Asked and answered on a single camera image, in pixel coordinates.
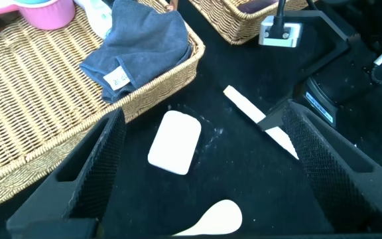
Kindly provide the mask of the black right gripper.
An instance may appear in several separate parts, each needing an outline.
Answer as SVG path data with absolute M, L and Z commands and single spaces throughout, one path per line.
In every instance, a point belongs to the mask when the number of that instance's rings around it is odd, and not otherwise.
M 338 107 L 323 93 L 319 84 L 313 77 L 299 82 L 294 87 L 293 98 L 295 102 L 310 108 L 331 127 L 336 128 Z M 262 131 L 283 125 L 283 114 L 289 99 L 275 104 L 267 115 L 257 123 Z

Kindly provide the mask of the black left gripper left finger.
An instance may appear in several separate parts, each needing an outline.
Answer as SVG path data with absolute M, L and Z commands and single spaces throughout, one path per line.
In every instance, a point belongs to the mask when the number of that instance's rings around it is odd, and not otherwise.
M 123 151 L 123 110 L 103 116 L 8 219 L 12 236 L 102 236 Z

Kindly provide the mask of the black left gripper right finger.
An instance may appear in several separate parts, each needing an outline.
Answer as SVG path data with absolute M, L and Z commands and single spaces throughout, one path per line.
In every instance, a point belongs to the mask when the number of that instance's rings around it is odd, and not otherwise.
M 288 101 L 283 125 L 336 232 L 382 232 L 382 166 L 308 108 Z

